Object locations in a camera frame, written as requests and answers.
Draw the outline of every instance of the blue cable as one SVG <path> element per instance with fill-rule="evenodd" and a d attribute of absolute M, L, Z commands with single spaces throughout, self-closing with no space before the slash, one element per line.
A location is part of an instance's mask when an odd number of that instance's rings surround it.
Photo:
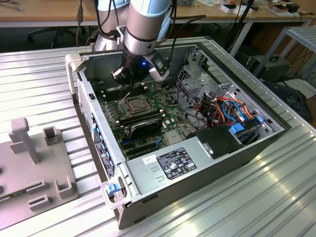
<path fill-rule="evenodd" d="M 232 101 L 232 100 L 227 100 L 227 101 L 225 101 L 225 102 L 223 103 L 223 108 L 222 108 L 222 109 L 223 109 L 224 115 L 225 115 L 226 117 L 228 117 L 229 119 L 233 120 L 233 121 L 236 123 L 236 120 L 235 120 L 233 117 L 228 116 L 228 114 L 226 113 L 226 109 L 225 109 L 225 104 L 226 104 L 226 102 L 231 102 L 232 104 L 234 104 L 234 105 L 237 107 L 237 109 L 238 109 L 240 115 L 243 117 L 243 119 L 244 119 L 244 120 L 248 120 L 247 116 L 246 116 L 246 115 L 244 114 L 244 112 L 240 109 L 239 104 L 237 104 L 235 101 Z"/>
<path fill-rule="evenodd" d="M 226 113 L 226 109 L 225 109 L 225 104 L 226 104 L 226 102 L 228 102 L 228 101 L 225 101 L 225 102 L 223 103 L 223 106 L 222 106 L 224 115 L 225 115 L 227 118 L 229 118 L 229 119 L 231 119 L 232 121 L 234 121 L 234 123 L 236 123 L 236 120 L 235 120 L 233 117 L 230 117 L 230 116 Z"/>

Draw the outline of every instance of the gray plastic stand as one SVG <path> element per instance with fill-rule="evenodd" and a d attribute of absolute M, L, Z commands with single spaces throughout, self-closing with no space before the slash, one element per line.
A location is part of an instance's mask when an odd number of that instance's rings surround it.
<path fill-rule="evenodd" d="M 61 131 L 29 136 L 25 118 L 11 121 L 0 144 L 0 230 L 78 197 Z"/>

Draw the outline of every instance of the power supply label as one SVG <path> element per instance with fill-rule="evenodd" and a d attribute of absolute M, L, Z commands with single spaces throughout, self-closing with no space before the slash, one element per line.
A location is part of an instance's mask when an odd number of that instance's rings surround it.
<path fill-rule="evenodd" d="M 157 160 L 170 180 L 197 168 L 183 147 L 157 157 Z"/>

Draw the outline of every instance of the aluminum extrusion table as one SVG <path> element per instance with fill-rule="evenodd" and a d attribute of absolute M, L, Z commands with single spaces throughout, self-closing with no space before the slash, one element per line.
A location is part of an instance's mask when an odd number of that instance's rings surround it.
<path fill-rule="evenodd" d="M 80 193 L 78 199 L 4 229 L 0 236 L 316 235 L 315 129 L 215 42 L 181 41 L 202 42 L 292 130 L 248 165 L 119 230 L 99 191 L 100 180 L 71 101 L 64 65 L 66 54 L 90 48 L 0 54 L 0 142 L 8 139 L 10 119 L 22 116 L 28 119 L 31 134 L 50 125 L 61 129 Z M 225 82 L 215 66 L 209 69 Z"/>
<path fill-rule="evenodd" d="M 254 75 L 258 76 L 262 71 L 265 64 L 269 61 L 273 53 L 276 51 L 278 46 L 282 43 L 286 36 L 292 38 L 291 42 L 286 46 L 286 48 L 281 53 L 282 57 L 285 57 L 289 52 L 291 47 L 295 42 L 298 42 L 311 50 L 313 53 L 316 53 L 316 27 L 285 27 L 274 44 L 269 49 L 268 53 L 261 61 L 257 69 L 254 71 Z M 304 72 L 303 78 L 305 78 L 314 68 L 316 67 L 316 61 L 313 62 Z"/>

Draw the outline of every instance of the gray metal rack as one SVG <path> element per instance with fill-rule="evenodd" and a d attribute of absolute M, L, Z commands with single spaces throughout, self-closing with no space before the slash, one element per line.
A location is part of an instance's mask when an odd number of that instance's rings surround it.
<path fill-rule="evenodd" d="M 285 56 L 286 53 L 284 52 L 288 52 L 295 42 L 302 44 L 303 46 L 305 46 L 312 52 L 316 53 L 316 27 L 286 27 L 278 36 L 275 43 L 271 46 L 264 60 L 259 64 L 257 69 L 254 71 L 253 73 L 254 76 L 257 77 L 259 75 L 259 73 L 262 71 L 267 61 L 271 58 L 275 50 L 282 43 L 282 41 L 284 40 L 286 36 L 290 36 L 292 38 L 292 41 L 286 47 L 286 49 L 284 49 L 281 56 Z M 303 74 L 303 77 L 306 77 L 315 67 L 316 67 L 316 61 L 313 62 L 307 68 L 307 70 Z"/>

